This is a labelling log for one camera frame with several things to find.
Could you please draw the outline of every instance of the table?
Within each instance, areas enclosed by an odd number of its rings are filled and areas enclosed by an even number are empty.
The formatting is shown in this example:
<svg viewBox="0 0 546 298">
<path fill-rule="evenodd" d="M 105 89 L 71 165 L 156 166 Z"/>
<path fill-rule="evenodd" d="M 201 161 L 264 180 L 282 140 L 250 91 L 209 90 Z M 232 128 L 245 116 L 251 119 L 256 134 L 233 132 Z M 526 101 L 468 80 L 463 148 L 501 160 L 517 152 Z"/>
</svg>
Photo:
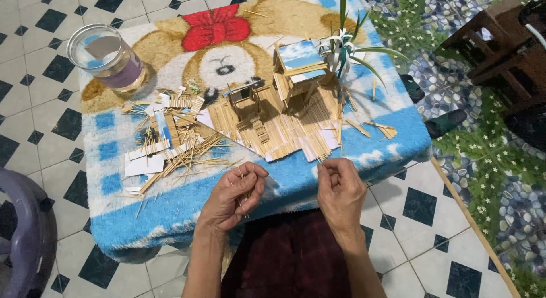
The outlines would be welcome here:
<svg viewBox="0 0 546 298">
<path fill-rule="evenodd" d="M 268 81 L 272 78 L 271 45 L 279 38 L 284 44 L 303 40 L 304 30 L 312 39 L 329 35 L 330 21 L 339 18 L 335 13 L 338 7 L 339 0 L 258 0 L 120 30 L 125 41 L 157 73 L 133 99 L 150 101 L 156 86 L 178 88 L 194 78 L 205 91 L 205 99 L 214 102 L 227 89 L 227 82 L 244 83 L 256 77 Z M 368 8 L 365 0 L 347 0 L 352 19 L 359 9 L 364 15 Z M 200 39 L 195 33 L 216 23 L 226 30 L 213 32 L 211 40 Z M 359 44 L 383 46 L 372 22 L 366 21 L 362 30 Z M 378 182 L 413 159 L 427 159 L 431 140 L 390 57 L 367 54 L 366 61 L 382 75 L 386 89 L 378 81 L 372 101 L 373 74 L 362 65 L 352 65 L 344 83 L 357 112 L 346 106 L 345 117 L 393 126 L 398 135 L 382 140 L 383 134 L 369 126 L 366 129 L 371 138 L 366 138 L 347 125 L 342 133 L 343 151 L 336 149 L 331 156 L 353 160 L 364 180 Z M 141 201 L 126 197 L 123 190 L 142 186 L 144 178 L 123 179 L 123 171 L 124 153 L 135 148 L 140 119 L 122 115 L 119 107 L 124 100 L 83 72 L 80 87 L 91 231 L 101 250 L 118 261 L 136 263 L 153 257 L 164 244 L 189 245 L 200 210 L 226 170 L 222 166 L 208 168 L 185 181 L 176 181 L 182 172 L 178 170 L 159 180 L 147 191 L 136 218 Z M 301 151 L 268 163 L 239 145 L 229 149 L 230 154 L 223 154 L 229 160 L 253 161 L 270 173 L 266 194 L 247 220 L 317 207 L 316 162 L 307 162 Z"/>
</svg>

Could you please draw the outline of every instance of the purple plastic stool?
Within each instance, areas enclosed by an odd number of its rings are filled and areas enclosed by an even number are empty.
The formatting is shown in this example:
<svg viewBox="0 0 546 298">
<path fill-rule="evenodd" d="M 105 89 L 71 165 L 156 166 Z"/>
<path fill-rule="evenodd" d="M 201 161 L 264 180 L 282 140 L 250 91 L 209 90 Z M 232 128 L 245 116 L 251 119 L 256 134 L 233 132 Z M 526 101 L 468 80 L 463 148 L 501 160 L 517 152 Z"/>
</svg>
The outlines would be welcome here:
<svg viewBox="0 0 546 298">
<path fill-rule="evenodd" d="M 11 241 L 0 243 L 0 254 L 10 254 L 13 264 L 11 280 L 2 297 L 39 297 L 47 285 L 57 250 L 57 224 L 51 201 L 30 178 L 4 168 L 0 168 L 0 188 L 17 213 L 17 228 Z"/>
</svg>

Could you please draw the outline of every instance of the purple label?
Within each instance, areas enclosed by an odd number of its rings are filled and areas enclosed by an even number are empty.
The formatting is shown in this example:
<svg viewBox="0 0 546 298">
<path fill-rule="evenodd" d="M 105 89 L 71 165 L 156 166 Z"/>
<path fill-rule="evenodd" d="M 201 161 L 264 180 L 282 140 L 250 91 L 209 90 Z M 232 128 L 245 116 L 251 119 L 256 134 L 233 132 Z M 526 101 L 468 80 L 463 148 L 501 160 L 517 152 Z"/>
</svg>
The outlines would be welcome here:
<svg viewBox="0 0 546 298">
<path fill-rule="evenodd" d="M 140 61 L 140 58 L 134 52 L 131 52 L 129 61 L 121 71 L 114 75 L 97 78 L 110 88 L 123 88 L 131 85 L 140 76 L 143 67 L 144 64 Z"/>
</svg>

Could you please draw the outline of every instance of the red bow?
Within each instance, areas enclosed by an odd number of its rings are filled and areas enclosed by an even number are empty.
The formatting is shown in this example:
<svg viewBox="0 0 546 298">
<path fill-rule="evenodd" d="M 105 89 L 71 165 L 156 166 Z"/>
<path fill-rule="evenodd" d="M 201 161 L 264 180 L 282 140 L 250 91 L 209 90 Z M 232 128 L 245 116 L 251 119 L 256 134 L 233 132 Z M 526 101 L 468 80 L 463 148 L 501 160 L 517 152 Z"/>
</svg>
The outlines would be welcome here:
<svg viewBox="0 0 546 298">
<path fill-rule="evenodd" d="M 200 50 L 210 44 L 226 41 L 239 42 L 250 34 L 250 24 L 242 17 L 235 17 L 239 4 L 197 12 L 182 16 L 190 25 L 182 39 L 186 51 Z"/>
</svg>

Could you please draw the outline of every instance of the person's left hand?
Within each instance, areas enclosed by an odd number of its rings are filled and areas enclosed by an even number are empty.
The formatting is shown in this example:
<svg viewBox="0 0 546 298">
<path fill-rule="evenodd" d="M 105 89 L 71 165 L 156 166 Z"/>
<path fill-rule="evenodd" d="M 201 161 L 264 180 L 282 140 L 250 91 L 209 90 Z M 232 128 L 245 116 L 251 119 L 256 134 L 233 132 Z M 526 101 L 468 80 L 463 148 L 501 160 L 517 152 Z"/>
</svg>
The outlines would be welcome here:
<svg viewBox="0 0 546 298">
<path fill-rule="evenodd" d="M 252 162 L 245 162 L 222 175 L 203 206 L 195 227 L 210 227 L 226 233 L 258 205 L 268 175 L 262 166 Z M 250 197 L 247 200 L 242 198 L 239 206 L 237 199 L 248 191 L 251 191 Z"/>
</svg>

